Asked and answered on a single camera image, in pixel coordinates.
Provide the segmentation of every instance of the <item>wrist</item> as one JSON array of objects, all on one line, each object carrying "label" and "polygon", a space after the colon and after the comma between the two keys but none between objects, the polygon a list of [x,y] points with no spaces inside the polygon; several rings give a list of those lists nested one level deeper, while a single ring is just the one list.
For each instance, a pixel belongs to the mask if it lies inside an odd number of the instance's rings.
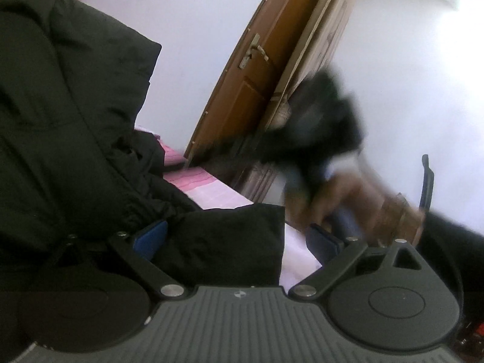
[{"label": "wrist", "polygon": [[416,246],[422,235],[425,213],[412,208],[401,195],[386,197],[375,222],[372,235],[384,245],[405,239]]}]

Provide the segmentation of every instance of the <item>door lock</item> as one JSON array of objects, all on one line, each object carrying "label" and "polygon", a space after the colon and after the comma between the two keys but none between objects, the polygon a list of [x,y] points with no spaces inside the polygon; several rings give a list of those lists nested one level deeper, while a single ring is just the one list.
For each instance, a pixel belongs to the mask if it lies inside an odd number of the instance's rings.
[{"label": "door lock", "polygon": [[250,43],[249,48],[247,49],[247,52],[245,52],[244,58],[239,64],[239,68],[241,70],[245,68],[245,66],[247,65],[249,60],[253,57],[253,54],[255,52],[259,52],[265,61],[269,61],[269,56],[267,55],[264,48],[259,45],[259,40],[260,40],[260,34],[257,33],[255,36],[253,36],[252,42]]}]

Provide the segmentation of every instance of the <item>gray ribbed surface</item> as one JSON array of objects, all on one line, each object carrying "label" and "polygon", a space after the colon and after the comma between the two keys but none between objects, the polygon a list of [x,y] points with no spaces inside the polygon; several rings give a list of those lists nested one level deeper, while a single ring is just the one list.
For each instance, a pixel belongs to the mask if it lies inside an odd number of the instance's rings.
[{"label": "gray ribbed surface", "polygon": [[117,347],[66,354],[35,347],[21,363],[453,363],[446,349],[407,357],[368,352],[352,344],[313,305],[280,288],[200,287],[182,302],[162,304],[151,323]]}]

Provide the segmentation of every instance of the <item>person's hand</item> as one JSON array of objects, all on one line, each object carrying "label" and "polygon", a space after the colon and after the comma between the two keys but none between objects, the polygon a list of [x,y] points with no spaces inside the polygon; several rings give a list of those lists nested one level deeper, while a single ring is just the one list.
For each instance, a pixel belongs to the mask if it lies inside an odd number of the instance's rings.
[{"label": "person's hand", "polygon": [[416,245],[423,228],[424,213],[407,204],[388,204],[395,198],[377,184],[354,172],[339,172],[324,183],[311,203],[298,191],[285,191],[287,220],[301,232],[309,224],[324,226],[324,219],[338,207],[350,210],[370,244],[405,238]]},{"label": "person's hand", "polygon": [[300,192],[286,190],[286,217],[299,231],[309,224],[322,225],[324,219],[340,206],[352,211],[356,222],[374,241],[374,226],[378,220],[385,194],[368,180],[354,172],[339,172],[323,184],[311,203]]}]

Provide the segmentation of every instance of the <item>round black disc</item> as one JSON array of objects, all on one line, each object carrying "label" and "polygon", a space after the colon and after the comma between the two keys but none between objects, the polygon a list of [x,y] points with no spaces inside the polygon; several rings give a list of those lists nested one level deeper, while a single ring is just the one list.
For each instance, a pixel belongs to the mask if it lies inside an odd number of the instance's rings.
[{"label": "round black disc", "polygon": [[136,282],[79,265],[44,274],[21,300],[19,320],[39,345],[92,352],[132,335],[149,309],[149,297]]},{"label": "round black disc", "polygon": [[457,302],[412,272],[351,278],[331,292],[328,313],[343,332],[374,348],[403,352],[438,344],[457,323]]}]

